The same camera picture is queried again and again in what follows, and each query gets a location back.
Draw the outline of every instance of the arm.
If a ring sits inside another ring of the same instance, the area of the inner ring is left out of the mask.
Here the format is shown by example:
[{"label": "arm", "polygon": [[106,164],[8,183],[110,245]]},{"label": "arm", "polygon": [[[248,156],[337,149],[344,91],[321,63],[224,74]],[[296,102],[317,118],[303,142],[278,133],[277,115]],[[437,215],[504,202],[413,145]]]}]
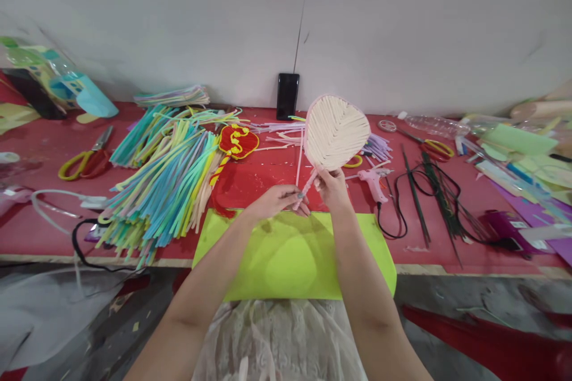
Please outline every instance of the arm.
[{"label": "arm", "polygon": [[338,281],[368,379],[432,381],[409,343],[386,281],[363,237],[344,173],[319,172],[334,225]]},{"label": "arm", "polygon": [[[274,186],[237,217],[185,279],[126,381],[191,379],[210,322],[238,272],[252,230],[260,220],[297,202],[299,195],[294,185]],[[307,217],[310,211],[302,203],[296,213]]]}]

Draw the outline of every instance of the red scissors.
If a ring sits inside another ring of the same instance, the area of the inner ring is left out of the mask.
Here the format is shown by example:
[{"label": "red scissors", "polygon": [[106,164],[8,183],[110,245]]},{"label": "red scissors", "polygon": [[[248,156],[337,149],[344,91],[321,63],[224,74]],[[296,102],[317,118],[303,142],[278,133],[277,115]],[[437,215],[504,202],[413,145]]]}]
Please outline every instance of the red scissors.
[{"label": "red scissors", "polygon": [[445,143],[441,143],[436,140],[423,140],[399,128],[397,128],[397,131],[399,131],[401,134],[405,134],[407,137],[410,137],[413,140],[417,140],[421,144],[421,150],[426,152],[431,157],[431,159],[445,163],[449,162],[451,158],[455,156],[453,149],[451,149]]},{"label": "red scissors", "polygon": [[[58,171],[58,177],[67,182],[77,180],[80,177],[93,179],[109,170],[111,167],[109,162],[111,155],[105,150],[105,143],[107,143],[111,131],[113,131],[113,126],[105,130],[90,151],[81,152],[63,164]],[[73,174],[69,174],[69,171],[76,164],[79,164],[77,170]]]}]

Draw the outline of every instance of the woven fan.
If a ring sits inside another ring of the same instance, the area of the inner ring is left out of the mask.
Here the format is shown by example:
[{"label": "woven fan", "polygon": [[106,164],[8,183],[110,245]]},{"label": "woven fan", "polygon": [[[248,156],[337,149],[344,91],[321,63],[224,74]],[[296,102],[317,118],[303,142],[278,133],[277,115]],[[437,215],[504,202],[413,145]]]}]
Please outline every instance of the woven fan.
[{"label": "woven fan", "polygon": [[307,194],[318,175],[317,168],[333,171],[347,164],[363,148],[370,134],[365,115],[346,100],[324,95],[314,101],[308,109],[303,141],[314,169],[302,193]]}]

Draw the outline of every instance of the yellow scissors handle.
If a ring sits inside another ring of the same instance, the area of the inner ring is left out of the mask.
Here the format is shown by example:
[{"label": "yellow scissors handle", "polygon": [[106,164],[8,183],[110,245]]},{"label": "yellow scissors handle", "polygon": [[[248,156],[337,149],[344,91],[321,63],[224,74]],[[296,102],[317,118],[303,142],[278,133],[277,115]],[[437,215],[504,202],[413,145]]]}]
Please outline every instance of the yellow scissors handle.
[{"label": "yellow scissors handle", "polygon": [[[85,164],[88,163],[91,155],[93,154],[94,151],[87,151],[87,152],[81,152],[79,155],[74,156],[72,159],[70,159],[68,162],[66,162],[61,166],[60,170],[58,171],[58,177],[67,182],[76,180],[83,171],[83,169],[85,168]],[[70,169],[77,163],[80,164],[75,173],[68,175]]]},{"label": "yellow scissors handle", "polygon": [[434,148],[436,151],[441,152],[443,155],[448,156],[449,158],[452,158],[455,156],[455,152],[453,152],[453,149],[451,149],[445,143],[441,143],[441,142],[438,142],[435,140],[425,140],[425,143],[428,146],[431,146],[432,148]]}]

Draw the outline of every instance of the table edge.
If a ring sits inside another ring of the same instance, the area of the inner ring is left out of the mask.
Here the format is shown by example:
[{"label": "table edge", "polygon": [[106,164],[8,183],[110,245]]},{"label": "table edge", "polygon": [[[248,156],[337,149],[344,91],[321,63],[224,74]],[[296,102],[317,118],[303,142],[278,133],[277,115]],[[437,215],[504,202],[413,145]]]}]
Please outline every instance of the table edge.
[{"label": "table edge", "polygon": [[[89,263],[96,265],[135,266],[136,261],[125,261],[117,257],[87,257]],[[56,255],[0,255],[0,262],[6,263],[64,263],[73,264],[73,256]],[[191,268],[192,259],[165,259],[161,258],[151,265],[160,268]],[[401,275],[419,276],[446,276],[446,277],[504,277],[504,278],[537,278],[552,280],[572,280],[571,271],[560,267],[538,267],[542,274],[463,274],[448,273],[442,265],[396,264],[395,268]]]}]

